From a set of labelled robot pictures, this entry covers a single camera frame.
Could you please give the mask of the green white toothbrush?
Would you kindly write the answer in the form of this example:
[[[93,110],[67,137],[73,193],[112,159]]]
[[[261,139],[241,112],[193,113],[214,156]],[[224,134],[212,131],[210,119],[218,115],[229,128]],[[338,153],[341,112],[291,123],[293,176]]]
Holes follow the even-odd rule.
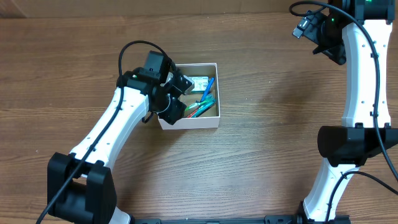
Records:
[[[212,102],[215,102],[215,101],[216,101],[215,99],[212,99],[212,100],[205,100],[205,101],[202,101],[202,102],[195,102],[195,103],[191,104],[190,106],[187,106],[185,110],[188,111],[188,110],[191,110],[193,108],[201,107],[201,106],[204,106],[204,105],[206,105],[208,103],[212,103]]]

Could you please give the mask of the Colgate toothpaste tube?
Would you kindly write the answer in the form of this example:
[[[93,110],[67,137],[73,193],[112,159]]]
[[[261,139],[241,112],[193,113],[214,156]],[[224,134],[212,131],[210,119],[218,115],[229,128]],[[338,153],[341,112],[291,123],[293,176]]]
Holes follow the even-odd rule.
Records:
[[[187,118],[197,118],[199,117],[201,114],[203,114],[204,112],[206,112],[208,109],[210,109],[212,106],[215,105],[215,102],[210,102],[207,103],[205,105],[200,106],[199,108],[197,108],[196,110],[194,110],[192,113],[190,113]]]

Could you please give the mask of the green soap bar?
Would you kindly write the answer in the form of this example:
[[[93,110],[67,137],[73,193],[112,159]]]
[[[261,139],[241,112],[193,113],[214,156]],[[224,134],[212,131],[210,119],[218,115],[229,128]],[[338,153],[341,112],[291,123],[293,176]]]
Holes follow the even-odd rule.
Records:
[[[193,81],[194,87],[191,89],[191,93],[203,93],[209,84],[209,77],[200,76],[200,77],[190,77]]]

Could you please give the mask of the blue disposable razor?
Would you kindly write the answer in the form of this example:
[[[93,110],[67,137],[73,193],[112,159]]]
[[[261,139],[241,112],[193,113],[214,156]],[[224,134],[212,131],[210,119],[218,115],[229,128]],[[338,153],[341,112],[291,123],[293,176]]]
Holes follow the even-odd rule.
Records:
[[[207,85],[207,87],[206,87],[206,89],[205,89],[205,91],[203,92],[203,95],[202,95],[202,97],[201,97],[201,102],[203,102],[205,99],[206,99],[206,97],[207,97],[207,95],[209,94],[209,92],[210,92],[210,90],[211,90],[211,87],[212,87],[212,85],[213,85],[213,83],[214,83],[214,80],[215,80],[215,78],[213,77],[213,78],[211,78],[210,79],[210,81],[208,82],[208,85]]]

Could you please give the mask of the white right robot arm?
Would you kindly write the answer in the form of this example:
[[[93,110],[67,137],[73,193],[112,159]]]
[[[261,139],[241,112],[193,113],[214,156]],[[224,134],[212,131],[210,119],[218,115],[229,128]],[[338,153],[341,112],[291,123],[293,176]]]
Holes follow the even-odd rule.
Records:
[[[347,69],[346,103],[339,126],[322,126],[323,160],[298,223],[348,223],[336,208],[350,178],[366,161],[397,144],[387,105],[387,48],[394,1],[328,1],[302,14],[294,30],[316,44],[316,53]]]

